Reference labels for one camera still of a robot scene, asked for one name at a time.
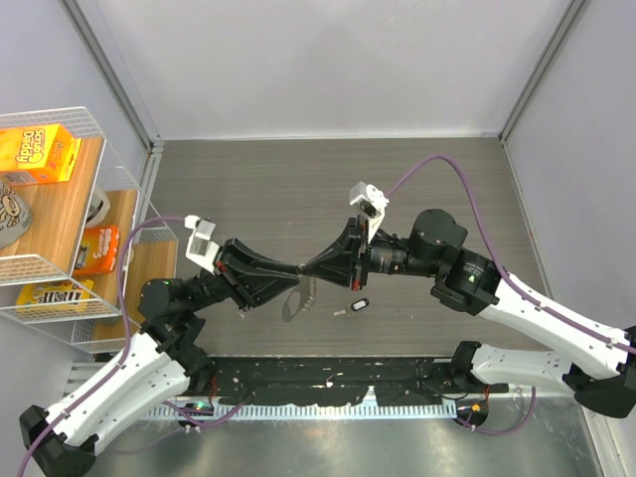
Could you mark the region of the orange yellow snack box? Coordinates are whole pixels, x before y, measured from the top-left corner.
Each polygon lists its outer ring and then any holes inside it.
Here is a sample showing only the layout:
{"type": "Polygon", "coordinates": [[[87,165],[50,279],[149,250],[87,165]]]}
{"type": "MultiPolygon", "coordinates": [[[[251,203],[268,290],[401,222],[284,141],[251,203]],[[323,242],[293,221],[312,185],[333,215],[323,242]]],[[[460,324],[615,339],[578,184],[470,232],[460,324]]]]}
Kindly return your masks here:
{"type": "Polygon", "coordinates": [[[67,182],[81,139],[59,123],[1,130],[1,179],[12,187],[67,182]]]}

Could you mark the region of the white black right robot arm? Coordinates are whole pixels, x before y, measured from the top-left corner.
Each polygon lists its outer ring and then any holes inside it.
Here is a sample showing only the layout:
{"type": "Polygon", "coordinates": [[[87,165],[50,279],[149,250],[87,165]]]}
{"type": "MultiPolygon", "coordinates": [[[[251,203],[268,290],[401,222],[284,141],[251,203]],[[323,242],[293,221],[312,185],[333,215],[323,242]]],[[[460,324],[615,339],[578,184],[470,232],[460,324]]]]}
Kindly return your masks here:
{"type": "Polygon", "coordinates": [[[491,258],[464,247],[468,232],[440,210],[421,212],[408,238],[349,220],[341,235],[301,265],[306,276],[360,290],[371,273],[433,279],[431,295],[459,313],[481,317],[534,339],[543,352],[463,341],[449,378],[459,390],[520,384],[573,395],[614,418],[635,406],[635,331],[587,318],[543,296],[491,258]]]}

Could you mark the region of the white bottle on shelf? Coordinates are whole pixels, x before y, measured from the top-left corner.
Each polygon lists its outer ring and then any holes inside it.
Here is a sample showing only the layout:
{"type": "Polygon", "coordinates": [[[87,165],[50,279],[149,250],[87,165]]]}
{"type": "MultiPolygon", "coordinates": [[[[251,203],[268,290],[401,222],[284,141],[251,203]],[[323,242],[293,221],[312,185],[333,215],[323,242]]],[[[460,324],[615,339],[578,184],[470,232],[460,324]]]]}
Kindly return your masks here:
{"type": "Polygon", "coordinates": [[[109,210],[110,201],[107,194],[99,186],[95,186],[89,201],[85,226],[87,228],[97,227],[103,222],[109,210]]]}

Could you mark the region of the yellow candy box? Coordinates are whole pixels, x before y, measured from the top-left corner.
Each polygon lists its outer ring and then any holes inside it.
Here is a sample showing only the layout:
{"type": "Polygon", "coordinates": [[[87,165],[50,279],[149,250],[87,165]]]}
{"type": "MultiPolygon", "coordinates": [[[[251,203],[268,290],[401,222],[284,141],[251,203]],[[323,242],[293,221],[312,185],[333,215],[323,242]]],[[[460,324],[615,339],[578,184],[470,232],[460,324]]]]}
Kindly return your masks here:
{"type": "Polygon", "coordinates": [[[44,311],[84,311],[92,298],[93,281],[82,280],[77,284],[70,280],[26,284],[16,300],[18,307],[42,305],[44,311]]]}

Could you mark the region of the grey cartoon pouch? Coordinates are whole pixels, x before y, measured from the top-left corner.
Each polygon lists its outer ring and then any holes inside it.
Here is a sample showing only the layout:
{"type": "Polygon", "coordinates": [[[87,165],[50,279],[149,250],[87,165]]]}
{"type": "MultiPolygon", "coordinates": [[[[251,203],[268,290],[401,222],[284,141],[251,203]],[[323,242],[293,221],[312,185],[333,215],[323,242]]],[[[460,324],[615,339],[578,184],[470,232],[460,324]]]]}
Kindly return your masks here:
{"type": "Polygon", "coordinates": [[[33,216],[29,205],[11,187],[1,183],[0,247],[17,241],[31,226],[33,216]]]}

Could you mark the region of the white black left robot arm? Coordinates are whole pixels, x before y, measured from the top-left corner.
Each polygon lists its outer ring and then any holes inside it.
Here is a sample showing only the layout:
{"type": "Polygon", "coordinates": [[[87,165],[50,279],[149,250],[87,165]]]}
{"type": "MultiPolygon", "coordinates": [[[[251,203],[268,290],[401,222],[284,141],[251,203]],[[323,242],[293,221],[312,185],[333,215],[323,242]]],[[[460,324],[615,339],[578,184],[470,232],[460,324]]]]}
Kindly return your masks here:
{"type": "Polygon", "coordinates": [[[140,331],[70,395],[47,408],[32,405],[19,423],[27,453],[47,476],[83,476],[126,427],[161,401],[198,396],[213,380],[213,364],[197,343],[205,324],[197,311],[232,300],[256,308],[299,282],[302,268],[258,254],[232,238],[217,244],[193,233],[187,258],[192,278],[152,279],[141,290],[140,331]]]}

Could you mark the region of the orange razor package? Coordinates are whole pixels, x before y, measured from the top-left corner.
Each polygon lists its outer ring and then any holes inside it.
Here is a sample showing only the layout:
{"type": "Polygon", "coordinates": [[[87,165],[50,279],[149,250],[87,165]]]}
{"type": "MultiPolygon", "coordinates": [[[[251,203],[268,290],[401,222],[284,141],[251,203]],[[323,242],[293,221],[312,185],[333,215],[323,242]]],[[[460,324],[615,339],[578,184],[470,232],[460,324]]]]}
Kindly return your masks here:
{"type": "Polygon", "coordinates": [[[114,271],[118,247],[118,226],[85,229],[79,243],[73,276],[106,274],[114,271]]]}

